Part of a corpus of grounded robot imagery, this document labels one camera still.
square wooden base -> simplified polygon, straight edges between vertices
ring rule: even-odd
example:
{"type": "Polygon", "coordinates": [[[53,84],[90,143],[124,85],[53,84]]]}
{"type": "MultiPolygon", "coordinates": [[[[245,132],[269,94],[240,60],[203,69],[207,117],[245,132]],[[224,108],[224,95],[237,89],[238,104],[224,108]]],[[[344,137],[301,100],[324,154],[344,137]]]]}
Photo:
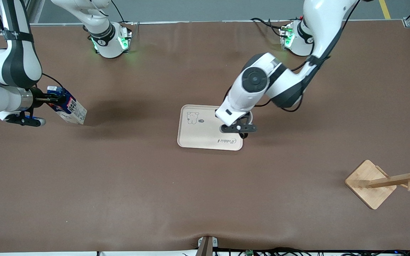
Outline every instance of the square wooden base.
{"type": "Polygon", "coordinates": [[[369,160],[360,164],[345,180],[346,185],[371,209],[377,209],[396,189],[395,186],[382,188],[365,188],[365,182],[385,178],[369,160]]]}

table surface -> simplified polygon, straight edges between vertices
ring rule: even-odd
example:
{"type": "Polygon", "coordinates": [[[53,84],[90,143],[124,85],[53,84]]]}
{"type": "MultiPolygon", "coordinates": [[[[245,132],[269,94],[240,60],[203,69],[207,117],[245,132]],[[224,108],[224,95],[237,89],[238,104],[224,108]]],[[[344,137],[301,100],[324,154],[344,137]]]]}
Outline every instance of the table surface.
{"type": "Polygon", "coordinates": [[[255,109],[259,131],[237,152],[179,147],[180,109],[219,105],[254,54],[303,62],[269,28],[142,25],[116,59],[81,27],[32,30],[44,72],[88,116],[67,124],[43,106],[42,128],[0,121],[0,252],[185,250],[203,235],[244,249],[410,249],[410,193],[371,210],[344,183],[366,159],[410,172],[401,21],[350,22],[301,109],[255,109]]]}

wooden stand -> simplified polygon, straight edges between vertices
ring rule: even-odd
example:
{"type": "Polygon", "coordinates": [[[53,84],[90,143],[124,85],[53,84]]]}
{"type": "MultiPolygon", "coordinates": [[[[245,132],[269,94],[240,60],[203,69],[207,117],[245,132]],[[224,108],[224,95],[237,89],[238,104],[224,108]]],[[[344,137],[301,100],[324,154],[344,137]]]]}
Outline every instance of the wooden stand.
{"type": "Polygon", "coordinates": [[[410,173],[390,177],[380,167],[366,160],[345,180],[346,185],[371,209],[377,209],[397,185],[410,191],[410,173]]]}

round black joint cap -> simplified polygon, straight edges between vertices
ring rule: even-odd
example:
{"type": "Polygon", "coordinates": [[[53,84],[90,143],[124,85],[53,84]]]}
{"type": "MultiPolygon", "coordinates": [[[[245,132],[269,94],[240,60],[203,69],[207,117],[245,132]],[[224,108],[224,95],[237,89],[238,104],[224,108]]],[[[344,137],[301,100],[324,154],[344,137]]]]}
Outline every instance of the round black joint cap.
{"type": "Polygon", "coordinates": [[[262,69],[251,67],[243,72],[241,82],[246,91],[260,92],[267,86],[268,78],[262,69]]]}

